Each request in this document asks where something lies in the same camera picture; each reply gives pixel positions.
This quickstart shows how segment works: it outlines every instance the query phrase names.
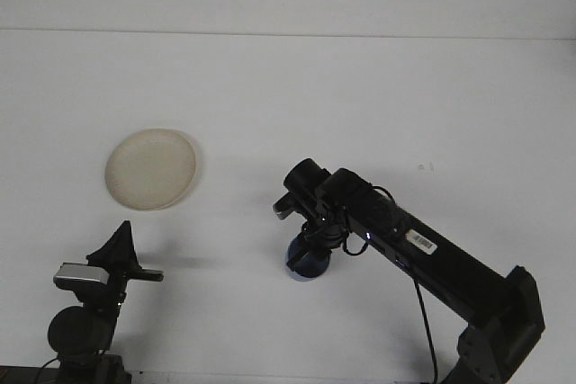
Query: paper plate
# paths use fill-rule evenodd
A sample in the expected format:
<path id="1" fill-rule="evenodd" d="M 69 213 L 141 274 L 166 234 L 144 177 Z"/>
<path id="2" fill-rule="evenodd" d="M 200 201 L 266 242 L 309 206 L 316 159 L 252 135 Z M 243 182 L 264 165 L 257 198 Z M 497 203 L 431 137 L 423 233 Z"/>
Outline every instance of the paper plate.
<path id="1" fill-rule="evenodd" d="M 104 178 L 120 204 L 135 210 L 164 209 L 184 197 L 196 156 L 184 134 L 146 129 L 126 138 L 108 159 Z"/>

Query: black robotic arm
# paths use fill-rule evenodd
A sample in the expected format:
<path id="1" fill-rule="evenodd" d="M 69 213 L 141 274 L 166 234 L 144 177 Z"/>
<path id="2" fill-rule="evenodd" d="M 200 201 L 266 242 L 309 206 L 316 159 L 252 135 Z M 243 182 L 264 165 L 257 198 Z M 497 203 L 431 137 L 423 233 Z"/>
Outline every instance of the black robotic arm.
<path id="1" fill-rule="evenodd" d="M 311 159 L 286 176 L 280 219 L 306 218 L 288 267 L 307 277 L 328 267 L 332 249 L 355 233 L 468 323 L 460 359 L 443 384 L 507 382 L 545 329 L 536 282 L 517 266 L 502 277 L 406 210 L 387 191 L 344 168 L 330 174 Z"/>

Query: black cable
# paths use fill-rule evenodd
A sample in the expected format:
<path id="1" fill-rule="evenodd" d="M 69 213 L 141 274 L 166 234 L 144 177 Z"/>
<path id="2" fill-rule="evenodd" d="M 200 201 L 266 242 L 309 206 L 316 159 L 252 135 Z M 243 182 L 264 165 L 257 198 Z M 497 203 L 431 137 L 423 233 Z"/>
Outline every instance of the black cable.
<path id="1" fill-rule="evenodd" d="M 430 334 L 430 324 L 428 323 L 428 315 L 426 314 L 426 308 L 424 308 L 424 300 L 422 299 L 422 293 L 420 292 L 420 284 L 414 278 L 414 287 L 416 288 L 416 294 L 418 295 L 418 302 L 420 303 L 420 309 L 422 310 L 422 317 L 424 318 L 424 327 L 426 328 L 426 336 L 428 338 L 428 346 L 430 347 L 430 355 L 432 356 L 432 365 L 434 367 L 434 380 L 432 384 L 438 383 L 438 364 L 436 359 L 436 352 L 434 351 L 434 344 L 432 344 L 432 334 Z"/>
<path id="2" fill-rule="evenodd" d="M 42 371 L 44 371 L 46 369 L 46 366 L 48 366 L 49 364 L 51 364 L 52 362 L 55 362 L 58 359 L 58 357 L 53 358 L 52 360 L 50 360 L 49 362 L 45 362 L 39 369 L 38 372 L 36 372 L 36 378 L 34 378 L 34 381 L 32 382 L 32 384 L 38 384 L 38 380 L 40 379 L 40 375 L 42 374 Z"/>
<path id="3" fill-rule="evenodd" d="M 363 254 L 366 251 L 366 249 L 368 249 L 368 242 L 364 242 L 364 244 L 362 245 L 362 247 L 360 248 L 360 250 L 358 252 L 350 252 L 348 250 L 347 238 L 345 238 L 344 242 L 342 242 L 342 250 L 350 256 L 359 256 L 359 255 Z"/>
<path id="4" fill-rule="evenodd" d="M 387 189 L 382 188 L 382 186 L 374 186 L 374 185 L 372 185 L 372 189 L 384 192 L 386 196 L 390 199 L 390 201 L 392 201 L 392 204 L 396 206 L 396 200 L 394 200 L 394 197 L 392 197 L 392 194 L 389 193 Z"/>

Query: label sticker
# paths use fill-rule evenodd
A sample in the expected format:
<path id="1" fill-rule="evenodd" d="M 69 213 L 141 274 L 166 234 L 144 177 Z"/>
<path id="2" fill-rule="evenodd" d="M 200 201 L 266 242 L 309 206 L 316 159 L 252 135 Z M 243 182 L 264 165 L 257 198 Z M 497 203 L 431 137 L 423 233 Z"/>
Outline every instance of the label sticker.
<path id="1" fill-rule="evenodd" d="M 406 240 L 411 242 L 420 251 L 425 252 L 428 255 L 432 255 L 438 248 L 435 243 L 432 243 L 430 240 L 422 236 L 420 233 L 417 233 L 413 229 L 406 233 Z"/>

